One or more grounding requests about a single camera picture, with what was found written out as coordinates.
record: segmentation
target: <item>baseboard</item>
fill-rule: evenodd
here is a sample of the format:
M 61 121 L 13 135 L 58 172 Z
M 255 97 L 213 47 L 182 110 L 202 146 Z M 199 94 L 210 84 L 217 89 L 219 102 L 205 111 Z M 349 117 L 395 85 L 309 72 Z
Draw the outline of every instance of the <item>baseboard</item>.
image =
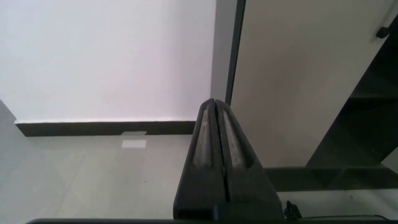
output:
M 146 134 L 192 134 L 195 121 L 138 121 L 86 123 L 16 123 L 27 137 L 121 135 L 125 131 Z

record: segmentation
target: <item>black frame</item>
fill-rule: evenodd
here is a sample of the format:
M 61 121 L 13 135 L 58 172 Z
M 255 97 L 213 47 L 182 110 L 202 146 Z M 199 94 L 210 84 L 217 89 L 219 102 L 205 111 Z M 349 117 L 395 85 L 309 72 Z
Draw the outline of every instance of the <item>black frame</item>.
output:
M 239 45 L 243 26 L 244 8 L 246 0 L 238 0 L 236 4 L 234 33 L 232 37 L 231 58 L 229 60 L 228 80 L 226 84 L 225 103 L 231 106 L 234 87 L 236 64 L 238 62 Z

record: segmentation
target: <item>floor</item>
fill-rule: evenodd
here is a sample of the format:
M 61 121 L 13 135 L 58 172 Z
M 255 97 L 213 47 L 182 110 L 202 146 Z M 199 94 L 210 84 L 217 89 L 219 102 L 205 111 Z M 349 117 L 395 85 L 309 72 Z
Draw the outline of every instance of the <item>floor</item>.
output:
M 191 136 L 26 138 L 0 102 L 0 223 L 35 218 L 172 219 Z M 122 147 L 125 140 L 145 147 Z M 281 192 L 303 216 L 398 219 L 397 190 Z

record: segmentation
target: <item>door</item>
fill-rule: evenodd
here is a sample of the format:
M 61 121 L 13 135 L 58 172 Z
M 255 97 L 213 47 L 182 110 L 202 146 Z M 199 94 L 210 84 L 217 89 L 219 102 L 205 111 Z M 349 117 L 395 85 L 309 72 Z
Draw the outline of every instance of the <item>door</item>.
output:
M 264 167 L 304 166 L 384 40 L 395 0 L 247 1 L 231 107 Z

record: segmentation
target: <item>shelf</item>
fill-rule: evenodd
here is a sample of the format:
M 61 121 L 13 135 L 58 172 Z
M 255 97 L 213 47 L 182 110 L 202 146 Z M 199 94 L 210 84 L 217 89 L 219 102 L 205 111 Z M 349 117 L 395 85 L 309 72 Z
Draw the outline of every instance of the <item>shelf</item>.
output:
M 398 100 L 398 86 L 367 71 L 349 97 L 351 100 Z

